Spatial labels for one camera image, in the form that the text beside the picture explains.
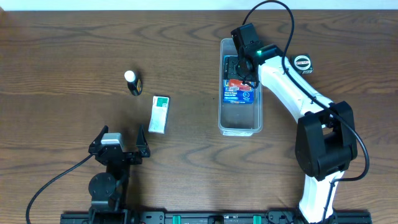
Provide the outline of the clear plastic container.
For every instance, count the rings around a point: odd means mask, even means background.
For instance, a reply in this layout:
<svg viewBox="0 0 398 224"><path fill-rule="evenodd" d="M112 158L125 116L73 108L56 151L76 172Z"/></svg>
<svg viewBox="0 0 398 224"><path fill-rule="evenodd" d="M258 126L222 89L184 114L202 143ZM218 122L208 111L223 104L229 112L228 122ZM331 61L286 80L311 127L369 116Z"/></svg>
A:
<svg viewBox="0 0 398 224"><path fill-rule="evenodd" d="M262 89L254 89L253 104L223 102L222 74L225 55L237 55L233 40L226 38L220 46L220 84L218 103L218 127L224 136L249 137L259 133L263 125Z"/></svg>

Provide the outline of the dark bottle white cap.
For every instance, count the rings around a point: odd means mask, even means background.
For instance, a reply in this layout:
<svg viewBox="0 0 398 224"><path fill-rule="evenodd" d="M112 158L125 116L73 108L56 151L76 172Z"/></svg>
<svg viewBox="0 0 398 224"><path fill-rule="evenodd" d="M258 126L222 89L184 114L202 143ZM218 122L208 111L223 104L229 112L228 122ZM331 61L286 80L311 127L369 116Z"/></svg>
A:
<svg viewBox="0 0 398 224"><path fill-rule="evenodd" d="M124 73L124 77L131 94L139 96L142 93L142 82L138 76L132 70L128 70Z"/></svg>

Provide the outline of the blue toothpaste box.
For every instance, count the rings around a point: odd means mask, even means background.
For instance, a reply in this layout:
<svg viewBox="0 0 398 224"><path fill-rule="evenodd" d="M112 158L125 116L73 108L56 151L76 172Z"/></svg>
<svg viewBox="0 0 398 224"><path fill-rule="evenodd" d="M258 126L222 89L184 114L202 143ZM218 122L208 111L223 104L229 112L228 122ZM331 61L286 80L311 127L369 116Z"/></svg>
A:
<svg viewBox="0 0 398 224"><path fill-rule="evenodd" d="M222 74L222 90L223 90L223 102L224 103L236 103L236 104L253 104L254 103L254 86L253 82L243 82L253 87L251 91L229 91L228 80L223 78Z"/></svg>

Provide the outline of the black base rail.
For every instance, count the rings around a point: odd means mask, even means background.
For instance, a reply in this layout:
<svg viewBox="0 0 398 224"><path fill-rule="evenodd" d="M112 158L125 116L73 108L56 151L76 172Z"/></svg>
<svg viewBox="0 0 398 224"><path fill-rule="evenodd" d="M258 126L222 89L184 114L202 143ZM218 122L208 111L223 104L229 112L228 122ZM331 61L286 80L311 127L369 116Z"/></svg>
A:
<svg viewBox="0 0 398 224"><path fill-rule="evenodd" d="M66 213L61 224L136 223L136 224L294 224L305 223L293 211L271 210L266 213Z"/></svg>

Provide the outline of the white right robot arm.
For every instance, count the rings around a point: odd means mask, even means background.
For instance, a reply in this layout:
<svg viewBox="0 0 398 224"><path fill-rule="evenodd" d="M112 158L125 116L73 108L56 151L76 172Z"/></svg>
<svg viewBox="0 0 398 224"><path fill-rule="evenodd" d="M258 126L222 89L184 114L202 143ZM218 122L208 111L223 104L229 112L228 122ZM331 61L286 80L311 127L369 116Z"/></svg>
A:
<svg viewBox="0 0 398 224"><path fill-rule="evenodd" d="M300 213L307 223L329 221L335 187L358 156L352 108L311 87L278 46L262 43L252 24L231 36L237 54L227 58L224 70L229 88L243 100L250 90L266 87L289 111L297 122L295 156L305 173Z"/></svg>

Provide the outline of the white green medicine box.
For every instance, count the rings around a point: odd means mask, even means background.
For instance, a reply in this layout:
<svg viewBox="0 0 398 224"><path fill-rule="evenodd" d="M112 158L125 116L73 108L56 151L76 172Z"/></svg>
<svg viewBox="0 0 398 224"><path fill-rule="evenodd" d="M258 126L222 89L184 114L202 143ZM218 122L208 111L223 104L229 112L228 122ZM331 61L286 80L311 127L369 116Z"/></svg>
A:
<svg viewBox="0 0 398 224"><path fill-rule="evenodd" d="M153 96L152 112L149 123L150 133L165 133L169 103L169 97Z"/></svg>

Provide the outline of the dark green round-label box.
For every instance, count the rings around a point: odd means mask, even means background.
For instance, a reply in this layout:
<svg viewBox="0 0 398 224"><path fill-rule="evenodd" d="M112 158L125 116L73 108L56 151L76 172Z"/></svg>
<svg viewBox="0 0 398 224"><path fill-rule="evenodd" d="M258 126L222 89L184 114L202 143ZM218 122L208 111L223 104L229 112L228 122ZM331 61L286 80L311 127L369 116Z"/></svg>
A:
<svg viewBox="0 0 398 224"><path fill-rule="evenodd" d="M312 60L309 54L292 55L290 57L291 65L299 75L313 72Z"/></svg>

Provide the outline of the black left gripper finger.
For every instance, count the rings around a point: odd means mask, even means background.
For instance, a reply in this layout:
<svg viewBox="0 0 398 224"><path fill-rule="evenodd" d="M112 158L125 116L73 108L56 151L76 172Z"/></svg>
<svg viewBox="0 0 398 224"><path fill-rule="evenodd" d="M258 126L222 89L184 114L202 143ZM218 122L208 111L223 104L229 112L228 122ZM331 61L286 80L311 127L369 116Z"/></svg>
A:
<svg viewBox="0 0 398 224"><path fill-rule="evenodd" d="M136 147L139 151L148 151L149 146L144 136L144 125L141 124L139 126L139 130L137 132L137 139L136 139Z"/></svg>
<svg viewBox="0 0 398 224"><path fill-rule="evenodd" d="M97 137L95 137L95 139L92 141L92 143L90 144L90 148L91 149L97 149L101 146L101 140L103 138L103 136L108 133L108 126L105 125L102 130L100 131L99 135L97 135Z"/></svg>

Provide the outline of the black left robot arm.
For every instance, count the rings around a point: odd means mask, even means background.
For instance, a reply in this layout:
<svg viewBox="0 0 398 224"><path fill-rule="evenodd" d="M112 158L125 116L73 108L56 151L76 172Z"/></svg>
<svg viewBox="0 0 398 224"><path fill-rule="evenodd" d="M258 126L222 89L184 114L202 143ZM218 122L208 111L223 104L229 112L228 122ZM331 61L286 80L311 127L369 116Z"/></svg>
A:
<svg viewBox="0 0 398 224"><path fill-rule="evenodd" d="M143 126L139 127L136 147L137 151L126 152L122 134L110 133L107 126L90 144L89 154L106 166L106 171L96 174L89 183L92 209L116 212L125 202L130 167L142 164L143 158L150 156Z"/></svg>

